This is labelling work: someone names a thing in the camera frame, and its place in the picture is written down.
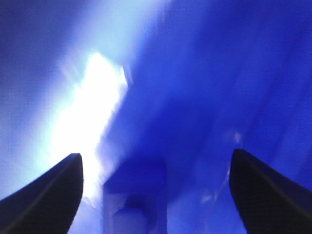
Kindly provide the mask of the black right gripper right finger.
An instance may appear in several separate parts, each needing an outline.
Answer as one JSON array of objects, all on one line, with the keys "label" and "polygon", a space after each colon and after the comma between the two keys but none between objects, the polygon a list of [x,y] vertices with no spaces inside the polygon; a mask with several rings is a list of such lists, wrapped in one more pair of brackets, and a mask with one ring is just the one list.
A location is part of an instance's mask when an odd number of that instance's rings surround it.
[{"label": "black right gripper right finger", "polygon": [[229,186],[249,234],[310,234],[312,193],[243,149],[233,151]]}]

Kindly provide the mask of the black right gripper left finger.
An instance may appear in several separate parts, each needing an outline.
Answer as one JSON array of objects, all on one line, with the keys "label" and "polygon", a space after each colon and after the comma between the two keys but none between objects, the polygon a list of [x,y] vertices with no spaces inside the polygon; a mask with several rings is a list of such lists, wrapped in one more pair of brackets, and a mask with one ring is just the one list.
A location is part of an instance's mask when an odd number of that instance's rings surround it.
[{"label": "black right gripper left finger", "polygon": [[0,232],[68,233],[81,202],[83,182],[82,157],[70,154],[0,201]]}]

